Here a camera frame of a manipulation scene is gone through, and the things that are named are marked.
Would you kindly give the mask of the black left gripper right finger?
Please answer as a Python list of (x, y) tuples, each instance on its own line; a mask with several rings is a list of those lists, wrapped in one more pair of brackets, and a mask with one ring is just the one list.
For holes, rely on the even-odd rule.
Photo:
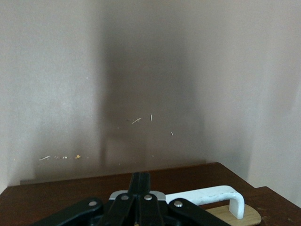
[(170, 203), (150, 193), (149, 173), (136, 174), (140, 226), (224, 226), (226, 222), (184, 198)]

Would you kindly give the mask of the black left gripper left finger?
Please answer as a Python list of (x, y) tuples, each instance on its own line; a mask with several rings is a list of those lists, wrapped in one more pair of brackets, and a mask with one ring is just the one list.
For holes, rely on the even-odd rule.
[(90, 197), (60, 210), (33, 226), (133, 226), (141, 196), (141, 174), (133, 173), (129, 189), (104, 204)]

